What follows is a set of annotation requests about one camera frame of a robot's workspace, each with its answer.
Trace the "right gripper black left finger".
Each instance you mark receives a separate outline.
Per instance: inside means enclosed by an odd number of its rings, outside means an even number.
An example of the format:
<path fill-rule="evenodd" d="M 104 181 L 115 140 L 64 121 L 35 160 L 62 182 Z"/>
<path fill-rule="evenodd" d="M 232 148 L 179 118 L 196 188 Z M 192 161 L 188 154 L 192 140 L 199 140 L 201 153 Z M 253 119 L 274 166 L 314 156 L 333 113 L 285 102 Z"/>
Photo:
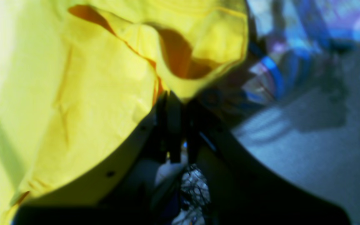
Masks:
<path fill-rule="evenodd" d="M 24 203 L 14 225 L 161 225 L 179 212 L 182 104 L 164 92 L 128 138 L 79 178 Z"/>

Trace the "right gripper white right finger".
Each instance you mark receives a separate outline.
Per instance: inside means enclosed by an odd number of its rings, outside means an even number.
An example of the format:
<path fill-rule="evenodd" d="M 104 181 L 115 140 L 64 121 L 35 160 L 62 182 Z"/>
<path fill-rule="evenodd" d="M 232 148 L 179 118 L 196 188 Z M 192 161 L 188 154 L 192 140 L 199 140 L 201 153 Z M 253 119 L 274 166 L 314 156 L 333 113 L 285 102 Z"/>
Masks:
<path fill-rule="evenodd" d="M 189 161 L 206 178 L 214 225 L 350 225 L 346 211 L 281 178 L 198 101 L 185 108 Z"/>

